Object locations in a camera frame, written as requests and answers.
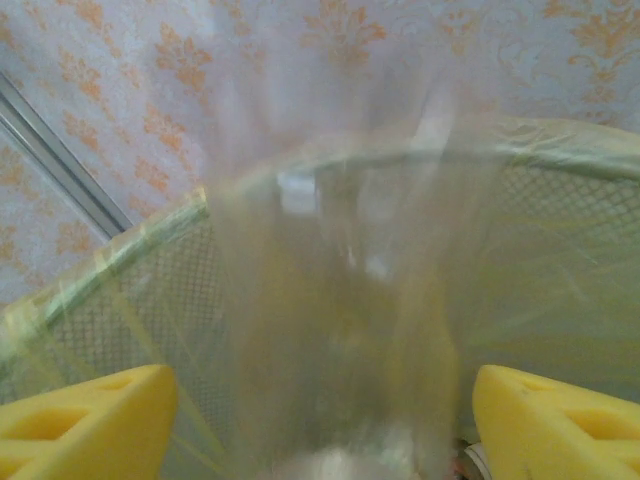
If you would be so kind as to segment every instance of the floral wallpaper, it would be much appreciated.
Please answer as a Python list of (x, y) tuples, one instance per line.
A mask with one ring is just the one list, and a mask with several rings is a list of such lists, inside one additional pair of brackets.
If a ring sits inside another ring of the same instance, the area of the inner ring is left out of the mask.
[(0, 128), (0, 310), (105, 242)]
[(268, 68), (269, 30), (354, 71), (398, 37), (482, 50), (507, 113), (640, 132), (636, 0), (5, 0), (0, 70), (138, 222), (215, 161), (216, 86)]

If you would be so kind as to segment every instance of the clear plastic bag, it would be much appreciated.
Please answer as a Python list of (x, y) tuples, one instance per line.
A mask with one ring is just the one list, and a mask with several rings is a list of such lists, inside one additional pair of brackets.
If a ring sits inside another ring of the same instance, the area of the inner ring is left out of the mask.
[(266, 71), (218, 90), (209, 146), (232, 467), (311, 478), (347, 458), (344, 475), (371, 461), (443, 478), (458, 382), (445, 272), (451, 246), (468, 254), (482, 232), (499, 162), (481, 148), (468, 161), (480, 144), (457, 132), (472, 109), (444, 50), (387, 42), (358, 70), (270, 45)]

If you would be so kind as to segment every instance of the wallpaper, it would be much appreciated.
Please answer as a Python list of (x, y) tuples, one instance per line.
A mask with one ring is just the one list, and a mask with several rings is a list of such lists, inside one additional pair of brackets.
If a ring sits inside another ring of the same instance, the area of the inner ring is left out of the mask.
[(105, 241), (0, 128), (0, 310)]
[(399, 37), (482, 50), (507, 113), (640, 132), (637, 0), (5, 0), (0, 69), (135, 223), (215, 161), (217, 85), (269, 67), (265, 31), (352, 71)]

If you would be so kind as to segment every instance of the metal frame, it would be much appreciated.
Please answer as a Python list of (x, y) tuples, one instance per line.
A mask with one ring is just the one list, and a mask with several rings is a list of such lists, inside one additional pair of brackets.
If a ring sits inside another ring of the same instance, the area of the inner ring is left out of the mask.
[(2, 73), (0, 123), (109, 238), (133, 226)]

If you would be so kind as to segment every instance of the mesh net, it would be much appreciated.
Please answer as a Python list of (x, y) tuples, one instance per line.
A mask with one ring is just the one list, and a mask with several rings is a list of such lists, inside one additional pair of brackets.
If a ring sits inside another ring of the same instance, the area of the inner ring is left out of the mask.
[[(509, 147), (514, 163), (494, 192), (500, 212), (483, 250), (486, 272), (470, 295), (482, 301), (459, 329), (463, 427), (472, 427), (475, 372), (489, 362), (640, 401), (640, 176), (629, 168), (640, 171), (640, 140), (578, 127), (561, 125), (578, 131), (571, 143), (557, 124), (536, 124), (525, 133), (553, 131), (552, 149), (548, 139), (537, 151), (529, 140), (526, 157)], [(589, 165), (558, 161), (558, 152), (588, 154)], [(180, 409), (163, 478), (223, 475), (233, 405), (222, 284), (197, 192), (6, 311), (0, 333), (20, 325), (21, 340), (4, 340), (0, 403), (166, 363), (180, 382)]]

